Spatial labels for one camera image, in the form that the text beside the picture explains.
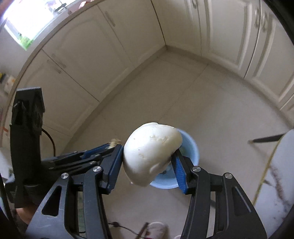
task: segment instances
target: plastic bowl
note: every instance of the plastic bowl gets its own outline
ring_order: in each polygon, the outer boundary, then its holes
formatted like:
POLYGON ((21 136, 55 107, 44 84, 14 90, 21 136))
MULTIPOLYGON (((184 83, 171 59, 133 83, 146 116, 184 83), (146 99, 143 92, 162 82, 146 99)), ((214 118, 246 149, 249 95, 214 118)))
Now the plastic bowl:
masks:
MULTIPOLYGON (((180 131, 183 138, 183 143, 180 147, 182 155, 189 157, 194 166, 198 165, 199 152, 196 142, 187 132, 180 129, 177 130, 180 131)), ((178 187, 178 182, 171 163, 167 166, 166 173, 158 174, 154 181, 150 183, 150 185, 160 189, 171 189, 178 187)))

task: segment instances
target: cabinet handle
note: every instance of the cabinet handle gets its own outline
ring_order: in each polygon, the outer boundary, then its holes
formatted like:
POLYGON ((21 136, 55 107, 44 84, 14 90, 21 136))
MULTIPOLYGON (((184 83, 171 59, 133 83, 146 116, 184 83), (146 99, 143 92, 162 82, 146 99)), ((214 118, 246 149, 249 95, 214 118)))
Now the cabinet handle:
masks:
POLYGON ((113 18, 109 15, 109 13, 108 13, 107 11, 105 12, 105 15, 106 15, 107 19, 110 21, 110 23, 112 24, 112 26, 115 27, 114 20, 113 20, 113 18))
POLYGON ((260 24, 260 10, 258 9, 258 7, 256 7, 256 9, 255 9, 255 24, 254 24, 254 26, 256 28, 259 28, 259 24, 260 24))
POLYGON ((56 57, 56 55, 55 55, 54 53, 53 53, 51 56, 52 56, 53 60, 54 60, 59 66, 61 66, 62 68, 66 68, 66 65, 63 64, 62 61, 59 60, 59 59, 56 57))
POLYGON ((268 29, 268 25, 266 27, 266 22, 268 22, 268 15, 267 15, 266 12, 263 14, 263 17, 262 18, 263 18, 263 20, 262 20, 262 22, 263 22, 263 24, 262 24, 262 31, 263 32, 266 32, 266 30, 268 29))
POLYGON ((48 65, 50 65, 54 70, 56 70, 59 74, 62 73, 62 71, 59 70, 59 69, 56 67, 56 65, 55 65, 54 62, 52 62, 52 61, 50 61, 50 60, 47 60, 47 63, 48 63, 48 65))
POLYGON ((197 4, 197 1, 196 0, 192 0, 192 5, 193 5, 193 8, 194 9, 197 9, 198 4, 197 4))

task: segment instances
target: skin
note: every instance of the skin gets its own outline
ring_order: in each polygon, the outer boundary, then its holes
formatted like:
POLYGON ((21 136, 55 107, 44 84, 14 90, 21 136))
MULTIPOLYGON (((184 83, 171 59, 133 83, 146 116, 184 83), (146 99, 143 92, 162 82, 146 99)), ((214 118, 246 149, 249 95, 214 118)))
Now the skin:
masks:
POLYGON ((17 208, 16 212, 24 223, 29 224, 37 210, 38 206, 30 204, 25 208, 17 208))

